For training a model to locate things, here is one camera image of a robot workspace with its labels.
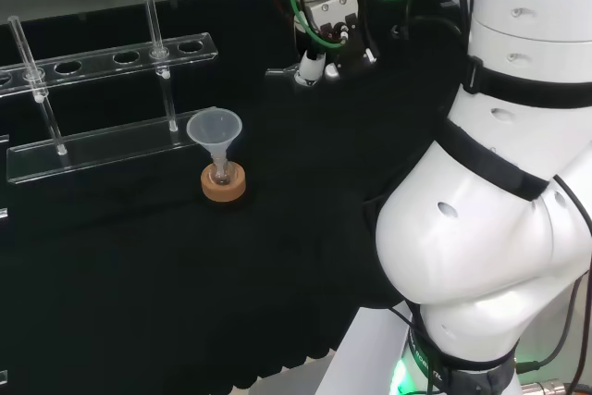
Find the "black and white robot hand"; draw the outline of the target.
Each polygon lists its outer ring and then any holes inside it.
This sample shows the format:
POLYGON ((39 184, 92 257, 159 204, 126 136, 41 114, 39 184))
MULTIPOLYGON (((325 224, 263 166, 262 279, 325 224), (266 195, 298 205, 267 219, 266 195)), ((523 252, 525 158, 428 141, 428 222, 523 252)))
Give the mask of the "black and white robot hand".
POLYGON ((312 87, 321 80, 346 80, 376 65, 358 12, 357 0, 318 0, 294 18, 301 53, 293 72, 297 84, 312 87))

